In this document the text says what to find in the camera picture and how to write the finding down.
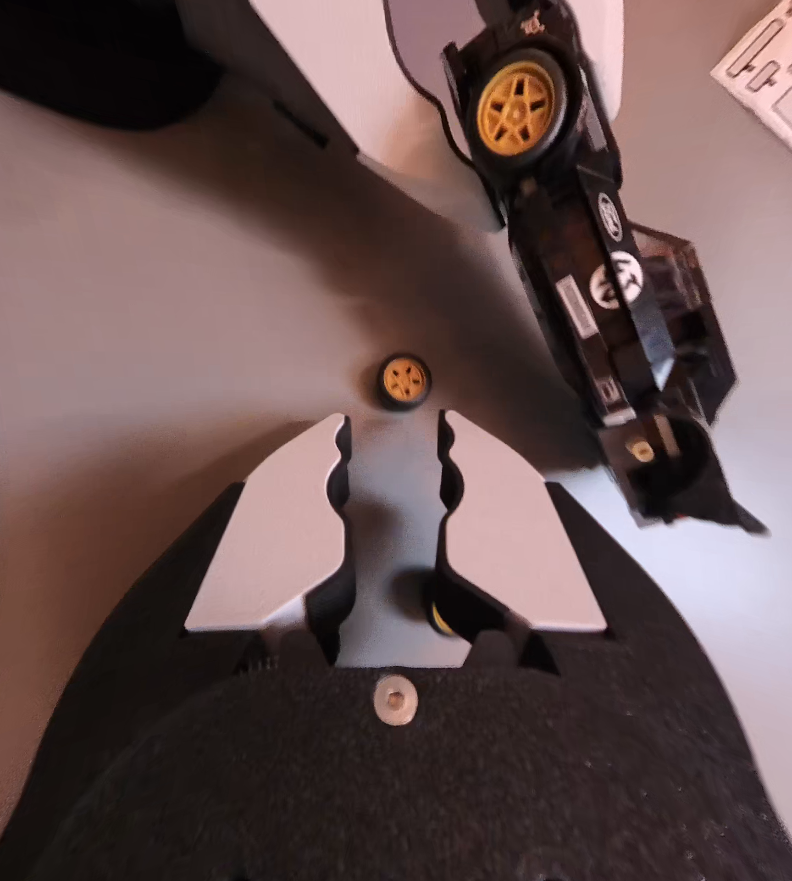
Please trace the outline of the black lego wheel gold hub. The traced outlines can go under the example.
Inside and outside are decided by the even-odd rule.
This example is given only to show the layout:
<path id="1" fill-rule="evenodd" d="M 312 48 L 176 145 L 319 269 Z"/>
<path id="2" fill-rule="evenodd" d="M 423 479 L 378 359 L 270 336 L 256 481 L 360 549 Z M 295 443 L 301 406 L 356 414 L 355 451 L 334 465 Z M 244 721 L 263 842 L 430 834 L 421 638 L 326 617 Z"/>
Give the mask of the black lego wheel gold hub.
<path id="1" fill-rule="evenodd" d="M 377 371 L 375 391 L 381 406 L 391 412 L 416 410 L 432 390 L 432 375 L 419 356 L 397 352 L 386 356 Z"/>
<path id="2" fill-rule="evenodd" d="M 435 601 L 435 591 L 432 583 L 428 583 L 421 591 L 422 608 L 426 617 L 426 622 L 433 629 L 434 633 L 448 639 L 458 638 L 458 634 L 445 621 L 441 612 L 438 610 Z"/>
<path id="3" fill-rule="evenodd" d="M 542 160 L 565 127 L 570 99 L 565 67 L 553 52 L 506 54 L 471 94 L 466 135 L 474 162 L 495 175 Z"/>

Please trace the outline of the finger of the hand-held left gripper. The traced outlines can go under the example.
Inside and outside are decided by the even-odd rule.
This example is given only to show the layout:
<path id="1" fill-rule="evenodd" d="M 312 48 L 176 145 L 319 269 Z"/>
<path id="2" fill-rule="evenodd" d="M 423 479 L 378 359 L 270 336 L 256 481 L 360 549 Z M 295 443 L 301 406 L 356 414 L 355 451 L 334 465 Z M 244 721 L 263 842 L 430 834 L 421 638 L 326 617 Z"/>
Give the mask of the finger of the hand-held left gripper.
<path id="1" fill-rule="evenodd" d="M 369 171 L 456 224 L 504 226 L 444 105 L 415 83 L 394 45 L 387 2 L 252 2 Z"/>
<path id="2" fill-rule="evenodd" d="M 620 149 L 612 123 L 620 112 L 625 60 L 623 1 L 567 1 L 576 26 L 580 71 L 579 119 L 589 141 L 610 152 Z"/>

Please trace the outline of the black dimpled wrist rest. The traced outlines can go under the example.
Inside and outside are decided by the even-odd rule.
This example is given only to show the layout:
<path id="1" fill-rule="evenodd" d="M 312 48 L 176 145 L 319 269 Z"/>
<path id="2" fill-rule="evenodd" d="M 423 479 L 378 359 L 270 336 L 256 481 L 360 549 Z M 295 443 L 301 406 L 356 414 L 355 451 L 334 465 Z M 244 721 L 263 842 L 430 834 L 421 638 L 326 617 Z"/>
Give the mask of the black dimpled wrist rest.
<path id="1" fill-rule="evenodd" d="M 192 115 L 222 67 L 196 50 L 176 2 L 0 1 L 0 90 L 105 128 Z"/>

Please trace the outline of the black lego car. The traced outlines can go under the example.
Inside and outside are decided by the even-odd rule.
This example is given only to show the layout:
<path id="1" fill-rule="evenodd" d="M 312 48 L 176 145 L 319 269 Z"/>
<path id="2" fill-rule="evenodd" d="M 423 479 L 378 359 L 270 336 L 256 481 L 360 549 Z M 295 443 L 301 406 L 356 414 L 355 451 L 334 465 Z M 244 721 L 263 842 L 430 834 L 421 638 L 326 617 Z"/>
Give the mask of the black lego car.
<path id="1" fill-rule="evenodd" d="M 600 457 L 638 523 L 693 519 L 768 528 L 733 496 L 711 437 L 737 376 L 688 240 L 633 224 L 620 152 L 579 119 L 576 26 L 566 2 L 482 2 L 484 29 L 443 50 L 466 140 L 471 94 L 521 49 L 553 52 L 571 99 L 542 160 L 490 175 L 469 154 L 504 218 L 512 257 L 560 374 L 582 402 Z"/>

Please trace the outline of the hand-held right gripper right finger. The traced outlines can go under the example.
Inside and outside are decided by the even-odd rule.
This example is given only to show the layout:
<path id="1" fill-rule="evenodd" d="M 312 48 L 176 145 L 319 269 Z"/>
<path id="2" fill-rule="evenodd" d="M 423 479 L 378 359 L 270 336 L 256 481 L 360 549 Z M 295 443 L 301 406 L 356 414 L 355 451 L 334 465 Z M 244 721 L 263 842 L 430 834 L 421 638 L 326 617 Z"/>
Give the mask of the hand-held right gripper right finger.
<path id="1" fill-rule="evenodd" d="M 544 477 L 504 441 L 441 410 L 444 515 L 438 610 L 460 638 L 485 631 L 600 635 L 608 624 Z"/>

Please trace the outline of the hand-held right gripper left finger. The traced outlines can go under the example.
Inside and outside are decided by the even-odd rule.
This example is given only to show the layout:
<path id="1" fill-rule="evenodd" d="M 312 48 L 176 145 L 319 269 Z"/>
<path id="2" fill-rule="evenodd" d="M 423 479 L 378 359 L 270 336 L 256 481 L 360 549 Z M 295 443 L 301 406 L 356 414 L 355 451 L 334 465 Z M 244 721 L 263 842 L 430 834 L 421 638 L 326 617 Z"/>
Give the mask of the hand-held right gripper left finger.
<path id="1" fill-rule="evenodd" d="M 334 413 L 279 447 L 242 484 L 188 612 L 187 633 L 250 632 L 272 654 L 311 634 L 328 664 L 354 609 L 346 518 L 351 421 Z"/>

